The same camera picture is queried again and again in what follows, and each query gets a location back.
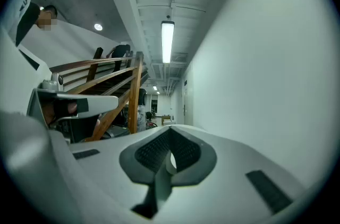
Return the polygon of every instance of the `light fixture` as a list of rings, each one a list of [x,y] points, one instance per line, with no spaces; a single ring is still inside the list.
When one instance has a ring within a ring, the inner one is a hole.
[[[95,29],[97,31],[101,31],[103,29],[103,26],[101,26],[100,24],[95,24]]]
[[[174,37],[175,22],[161,22],[161,47],[163,51],[163,63],[170,63],[172,40]]]

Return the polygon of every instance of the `round recessed light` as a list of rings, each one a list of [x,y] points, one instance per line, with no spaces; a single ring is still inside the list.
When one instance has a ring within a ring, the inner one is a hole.
[[[97,31],[101,31],[103,29],[103,27],[100,24],[95,24],[95,29]]]

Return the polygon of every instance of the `white door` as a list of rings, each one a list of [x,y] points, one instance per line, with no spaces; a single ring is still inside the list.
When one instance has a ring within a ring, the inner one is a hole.
[[[193,126],[193,76],[192,64],[188,66],[183,78],[183,115],[184,124]]]

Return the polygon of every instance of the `black hair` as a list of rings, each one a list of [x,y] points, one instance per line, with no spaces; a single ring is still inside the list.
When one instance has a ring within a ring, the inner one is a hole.
[[[55,14],[55,17],[57,18],[58,16],[58,10],[57,8],[54,6],[54,5],[47,5],[45,8],[44,8],[44,11],[51,11]]]

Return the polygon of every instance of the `rectangular fluorescent light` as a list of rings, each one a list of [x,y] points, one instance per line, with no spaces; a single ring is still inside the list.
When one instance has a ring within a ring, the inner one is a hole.
[[[163,51],[163,63],[170,63],[172,40],[174,37],[175,22],[162,21],[161,29],[161,49]]]

